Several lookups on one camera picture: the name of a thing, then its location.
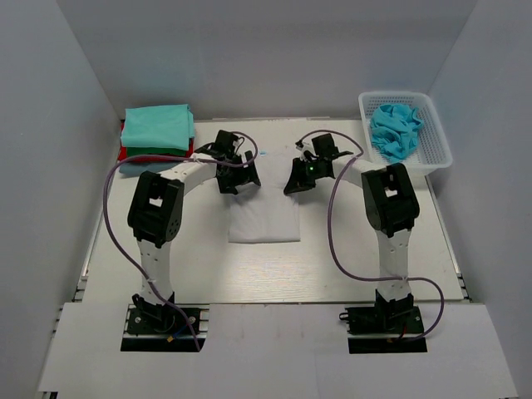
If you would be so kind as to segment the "white t-shirt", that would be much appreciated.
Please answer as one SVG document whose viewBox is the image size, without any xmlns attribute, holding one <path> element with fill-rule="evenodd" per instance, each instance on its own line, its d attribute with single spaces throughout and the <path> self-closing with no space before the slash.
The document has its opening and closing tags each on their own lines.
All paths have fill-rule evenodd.
<svg viewBox="0 0 532 399">
<path fill-rule="evenodd" d="M 283 188 L 290 167 L 285 159 L 257 162 L 261 185 L 246 185 L 229 198 L 228 241 L 232 244 L 281 244 L 301 239 L 298 201 Z"/>
</svg>

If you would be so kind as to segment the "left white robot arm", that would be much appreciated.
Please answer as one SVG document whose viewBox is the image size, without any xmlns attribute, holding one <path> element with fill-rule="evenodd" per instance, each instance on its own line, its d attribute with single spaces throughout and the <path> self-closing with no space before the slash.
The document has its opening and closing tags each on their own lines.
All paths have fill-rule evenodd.
<svg viewBox="0 0 532 399">
<path fill-rule="evenodd" d="M 170 282 L 170 246 L 177 236 L 185 196 L 204 182 L 215 179 L 222 195 L 236 195 L 247 184 L 260 186 L 254 164 L 257 151 L 239 153 L 242 133 L 220 130 L 215 141 L 198 148 L 190 160 L 160 173 L 146 171 L 137 181 L 127 223 L 140 250 L 144 270 L 141 291 L 133 296 L 140 310 L 148 310 L 147 322 L 159 332 L 175 324 Z"/>
</svg>

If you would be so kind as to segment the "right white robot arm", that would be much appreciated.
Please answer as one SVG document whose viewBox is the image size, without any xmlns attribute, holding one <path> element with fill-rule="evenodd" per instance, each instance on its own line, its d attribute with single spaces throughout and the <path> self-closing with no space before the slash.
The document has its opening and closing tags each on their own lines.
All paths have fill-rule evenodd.
<svg viewBox="0 0 532 399">
<path fill-rule="evenodd" d="M 395 331 L 406 320 L 399 303 L 412 303 L 408 282 L 408 244 L 420 206 L 406 167 L 401 163 L 377 165 L 357 155 L 340 151 L 333 132 L 318 130 L 311 143 L 296 142 L 299 155 L 293 159 L 285 195 L 309 191 L 322 178 L 334 179 L 328 204 L 328 240 L 333 239 L 333 201 L 340 181 L 362 189 L 368 223 L 377 235 L 379 276 L 363 278 L 349 274 L 357 281 L 377 284 L 376 300 L 385 304 L 375 311 L 377 325 L 388 332 Z"/>
</svg>

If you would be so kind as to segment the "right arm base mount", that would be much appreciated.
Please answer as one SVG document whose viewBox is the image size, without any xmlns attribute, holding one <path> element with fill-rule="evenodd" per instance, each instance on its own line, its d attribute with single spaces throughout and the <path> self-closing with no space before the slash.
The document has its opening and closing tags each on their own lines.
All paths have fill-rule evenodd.
<svg viewBox="0 0 532 399">
<path fill-rule="evenodd" d="M 376 294 L 372 306 L 345 308 L 338 315 L 347 324 L 351 354 L 405 354 L 428 352 L 420 309 L 412 294 L 388 302 Z"/>
</svg>

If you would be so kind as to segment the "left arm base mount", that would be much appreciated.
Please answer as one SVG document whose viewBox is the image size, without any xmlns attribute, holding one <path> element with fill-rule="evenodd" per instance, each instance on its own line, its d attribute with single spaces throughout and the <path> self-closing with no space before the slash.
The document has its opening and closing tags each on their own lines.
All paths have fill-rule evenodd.
<svg viewBox="0 0 532 399">
<path fill-rule="evenodd" d="M 207 338 L 209 308 L 150 304 L 140 295 L 128 306 L 121 339 L 122 352 L 200 352 Z"/>
</svg>

